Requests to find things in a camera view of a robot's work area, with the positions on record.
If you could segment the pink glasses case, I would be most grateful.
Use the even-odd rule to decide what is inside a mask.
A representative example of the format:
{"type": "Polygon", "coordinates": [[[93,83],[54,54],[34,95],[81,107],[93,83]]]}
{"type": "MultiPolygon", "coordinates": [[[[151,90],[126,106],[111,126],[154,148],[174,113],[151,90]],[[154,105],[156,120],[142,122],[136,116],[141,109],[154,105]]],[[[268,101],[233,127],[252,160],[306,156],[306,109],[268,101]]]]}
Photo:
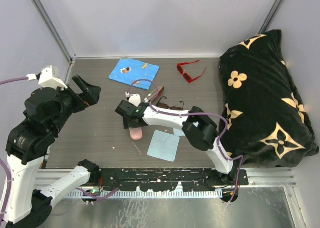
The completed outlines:
{"type": "Polygon", "coordinates": [[[140,140],[143,137],[143,130],[139,128],[129,128],[130,137],[132,140],[140,140]]]}

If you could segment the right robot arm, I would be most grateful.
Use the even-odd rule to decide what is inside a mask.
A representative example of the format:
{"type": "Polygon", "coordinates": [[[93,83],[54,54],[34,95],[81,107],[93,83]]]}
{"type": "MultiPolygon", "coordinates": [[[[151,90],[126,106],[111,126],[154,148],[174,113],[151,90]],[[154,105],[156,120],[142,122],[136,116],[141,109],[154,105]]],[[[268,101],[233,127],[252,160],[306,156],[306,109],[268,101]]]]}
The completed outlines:
{"type": "Polygon", "coordinates": [[[215,116],[227,124],[222,116],[204,112],[197,106],[193,106],[191,110],[171,110],[151,103],[135,105],[127,100],[122,100],[115,112],[123,118],[125,128],[159,125],[183,131],[194,148],[207,153],[223,184],[239,184],[243,156],[232,158],[228,155],[222,144],[226,130],[218,133],[218,126],[211,119],[211,116],[215,116]]]}

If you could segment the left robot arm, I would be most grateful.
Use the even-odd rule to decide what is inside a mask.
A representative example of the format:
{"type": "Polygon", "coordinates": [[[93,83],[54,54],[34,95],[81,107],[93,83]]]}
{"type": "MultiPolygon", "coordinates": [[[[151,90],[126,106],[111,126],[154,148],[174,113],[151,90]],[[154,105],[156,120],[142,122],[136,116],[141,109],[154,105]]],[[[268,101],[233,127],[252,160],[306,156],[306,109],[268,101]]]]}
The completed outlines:
{"type": "Polygon", "coordinates": [[[47,150],[67,120],[72,114],[99,102],[100,86],[89,84],[79,75],[73,80],[81,93],[63,83],[34,90],[24,103],[24,121],[8,136],[7,182],[0,201],[0,219],[7,227],[38,227],[70,192],[84,184],[94,186],[100,181],[99,166],[83,160],[55,183],[42,189],[35,188],[36,176],[47,150]]]}

